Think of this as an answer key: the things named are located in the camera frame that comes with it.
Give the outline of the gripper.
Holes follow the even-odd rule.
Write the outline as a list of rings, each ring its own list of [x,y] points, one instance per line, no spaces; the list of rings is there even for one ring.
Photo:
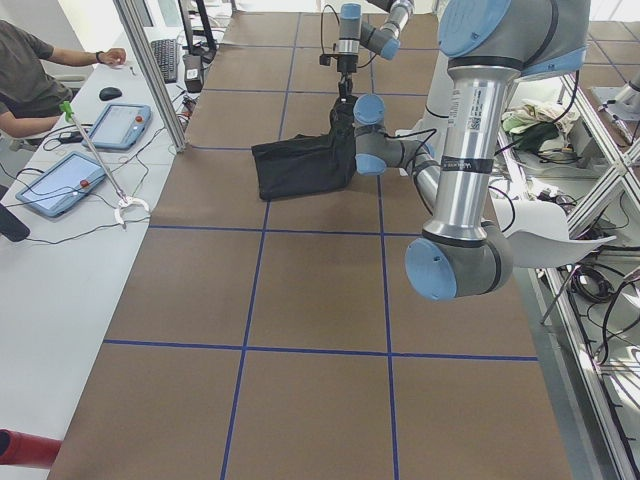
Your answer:
[[[359,55],[353,52],[332,52],[321,53],[319,56],[319,64],[329,66],[331,61],[337,62],[337,71],[341,73],[338,82],[338,96],[341,103],[350,104],[353,100],[353,73],[357,72]]]

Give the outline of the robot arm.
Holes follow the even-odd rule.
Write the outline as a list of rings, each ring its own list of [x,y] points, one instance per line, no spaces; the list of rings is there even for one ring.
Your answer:
[[[370,51],[373,58],[392,60],[401,46],[401,32],[415,10],[414,2],[406,0],[370,1],[370,4],[387,13],[381,26],[375,27],[365,22],[359,4],[346,3],[339,13],[334,11],[339,38],[332,51],[326,52],[324,41],[320,40],[322,53],[319,56],[319,64],[330,66],[332,60],[336,61],[336,69],[340,74],[338,98],[343,103],[352,95],[352,75],[359,69],[360,48]]]
[[[358,172],[405,170],[431,210],[405,254],[407,277],[423,297],[482,295],[509,279],[511,246],[483,218],[501,115],[515,82],[580,69],[589,13],[586,1],[449,2],[438,28],[452,82],[449,112],[438,127],[444,138],[439,159],[423,139],[387,134],[379,96],[356,101]]]

